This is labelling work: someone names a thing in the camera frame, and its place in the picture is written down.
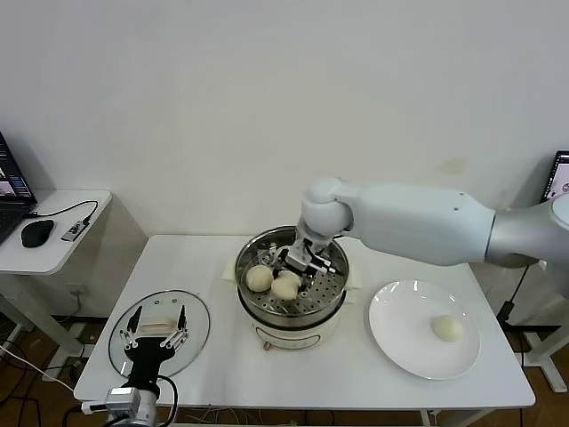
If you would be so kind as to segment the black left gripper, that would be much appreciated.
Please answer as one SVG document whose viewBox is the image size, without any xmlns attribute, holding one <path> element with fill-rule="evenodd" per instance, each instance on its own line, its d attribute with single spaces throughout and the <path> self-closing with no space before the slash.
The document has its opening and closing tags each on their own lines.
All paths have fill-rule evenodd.
<svg viewBox="0 0 569 427">
<path fill-rule="evenodd" d="M 132 362 L 125 386 L 139 391 L 159 392 L 157 379 L 160 366 L 166 360 L 172 359 L 174 349 L 179 349 L 189 337 L 186 308 L 181 306 L 176 327 L 164 339 L 142 337 L 136 340 L 141 313 L 142 306 L 139 305 L 129 317 L 126 327 L 119 331 L 126 349 L 125 356 Z"/>
</svg>

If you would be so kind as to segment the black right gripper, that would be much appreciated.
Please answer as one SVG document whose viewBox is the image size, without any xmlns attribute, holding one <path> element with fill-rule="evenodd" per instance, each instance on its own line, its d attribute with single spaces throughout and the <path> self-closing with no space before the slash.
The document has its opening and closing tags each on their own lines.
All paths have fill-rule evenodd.
<svg viewBox="0 0 569 427">
<path fill-rule="evenodd" d="M 279 247 L 272 255 L 271 268 L 274 273 L 287 270 L 288 266 L 300 273 L 345 274 L 333 262 L 316 255 L 312 250 L 312 243 L 307 239 L 296 240 L 289 248 Z"/>
</svg>

